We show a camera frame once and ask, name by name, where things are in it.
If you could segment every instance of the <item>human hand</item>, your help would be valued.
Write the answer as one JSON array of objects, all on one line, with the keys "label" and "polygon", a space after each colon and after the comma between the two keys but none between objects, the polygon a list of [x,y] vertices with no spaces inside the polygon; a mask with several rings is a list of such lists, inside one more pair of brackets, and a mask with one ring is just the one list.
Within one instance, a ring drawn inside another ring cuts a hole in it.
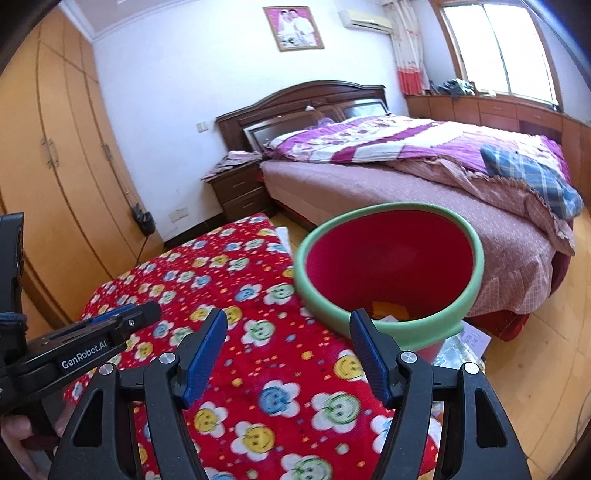
[{"label": "human hand", "polygon": [[33,480],[47,480],[29,456],[22,441],[33,436],[31,421],[22,415],[12,415],[0,419],[2,440],[12,453],[22,470]]}]

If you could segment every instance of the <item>wedding photo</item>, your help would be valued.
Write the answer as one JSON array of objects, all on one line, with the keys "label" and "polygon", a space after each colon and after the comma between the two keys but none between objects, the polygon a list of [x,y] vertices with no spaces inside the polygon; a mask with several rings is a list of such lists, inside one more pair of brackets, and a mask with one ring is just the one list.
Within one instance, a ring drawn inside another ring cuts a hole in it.
[{"label": "wedding photo", "polygon": [[309,7],[264,7],[280,51],[322,49]]}]

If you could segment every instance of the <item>curtain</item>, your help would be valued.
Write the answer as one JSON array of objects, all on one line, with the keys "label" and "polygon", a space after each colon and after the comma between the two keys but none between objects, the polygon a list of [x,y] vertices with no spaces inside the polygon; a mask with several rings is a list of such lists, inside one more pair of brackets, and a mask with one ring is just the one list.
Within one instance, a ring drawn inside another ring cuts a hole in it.
[{"label": "curtain", "polygon": [[392,22],[392,43],[398,68],[400,89],[405,95],[418,95],[428,88],[423,57],[423,38],[410,0],[392,0],[384,5]]}]

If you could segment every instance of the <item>screw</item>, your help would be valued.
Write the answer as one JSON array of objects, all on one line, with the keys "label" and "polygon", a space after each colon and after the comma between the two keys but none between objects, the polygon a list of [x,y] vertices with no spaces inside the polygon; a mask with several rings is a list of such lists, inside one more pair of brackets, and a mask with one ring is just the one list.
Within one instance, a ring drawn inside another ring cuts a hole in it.
[{"label": "screw", "polygon": [[470,375],[476,375],[478,372],[480,372],[478,365],[473,364],[472,362],[466,363],[466,365],[464,365],[464,370],[466,370],[466,372],[468,372]]},{"label": "screw", "polygon": [[406,364],[413,364],[417,361],[417,356],[413,352],[402,352],[400,354],[400,360]]},{"label": "screw", "polygon": [[160,355],[160,357],[158,358],[158,360],[160,361],[161,364],[171,364],[172,362],[174,362],[176,360],[176,355],[172,352],[166,352],[163,353],[162,355]]},{"label": "screw", "polygon": [[114,369],[115,367],[113,367],[112,364],[104,364],[99,368],[99,373],[101,375],[110,375],[111,373],[113,373]]}]

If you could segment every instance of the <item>bedside table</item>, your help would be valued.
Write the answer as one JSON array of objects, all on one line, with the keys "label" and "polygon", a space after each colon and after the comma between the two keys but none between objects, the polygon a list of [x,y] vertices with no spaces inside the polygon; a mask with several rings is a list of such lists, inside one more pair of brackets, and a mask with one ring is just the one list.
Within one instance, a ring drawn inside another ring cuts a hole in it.
[{"label": "bedside table", "polygon": [[245,163],[208,179],[228,222],[259,212],[269,217],[275,214],[275,203],[265,185],[257,181],[259,163],[258,160]]}]

